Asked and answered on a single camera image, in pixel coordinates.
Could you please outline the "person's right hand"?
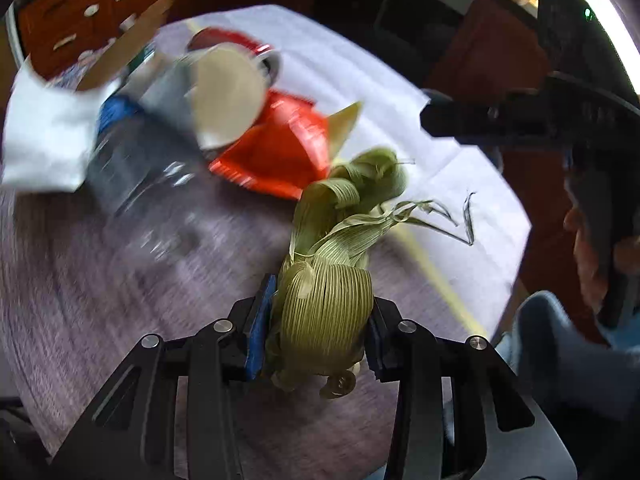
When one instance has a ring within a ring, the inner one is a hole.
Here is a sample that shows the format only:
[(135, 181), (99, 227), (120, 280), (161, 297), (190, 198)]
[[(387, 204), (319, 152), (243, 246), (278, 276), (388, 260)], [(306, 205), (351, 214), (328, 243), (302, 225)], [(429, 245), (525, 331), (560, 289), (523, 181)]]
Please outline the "person's right hand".
[[(599, 271), (598, 256), (589, 243), (585, 218), (577, 206), (570, 208), (566, 214), (564, 228), (575, 234), (574, 259), (582, 299), (594, 313), (598, 313), (608, 291), (608, 280)], [(638, 276), (640, 262), (638, 237), (620, 242), (614, 250), (614, 261), (617, 270), (623, 274)]]

